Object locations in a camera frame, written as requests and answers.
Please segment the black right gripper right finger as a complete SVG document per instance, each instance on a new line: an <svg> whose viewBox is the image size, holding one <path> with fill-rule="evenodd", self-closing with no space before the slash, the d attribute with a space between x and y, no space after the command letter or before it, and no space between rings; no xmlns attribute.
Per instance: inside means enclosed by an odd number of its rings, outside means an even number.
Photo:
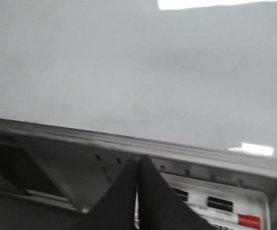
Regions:
<svg viewBox="0 0 277 230"><path fill-rule="evenodd" d="M167 184L148 155L138 164L138 215L141 230L214 230Z"/></svg>

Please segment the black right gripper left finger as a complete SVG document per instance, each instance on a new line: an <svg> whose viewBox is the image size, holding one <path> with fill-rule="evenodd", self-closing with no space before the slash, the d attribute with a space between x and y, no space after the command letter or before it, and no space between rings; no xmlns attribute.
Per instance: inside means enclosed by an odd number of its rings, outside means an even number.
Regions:
<svg viewBox="0 0 277 230"><path fill-rule="evenodd" d="M129 158L108 191L71 230L133 230L137 192L137 161Z"/></svg>

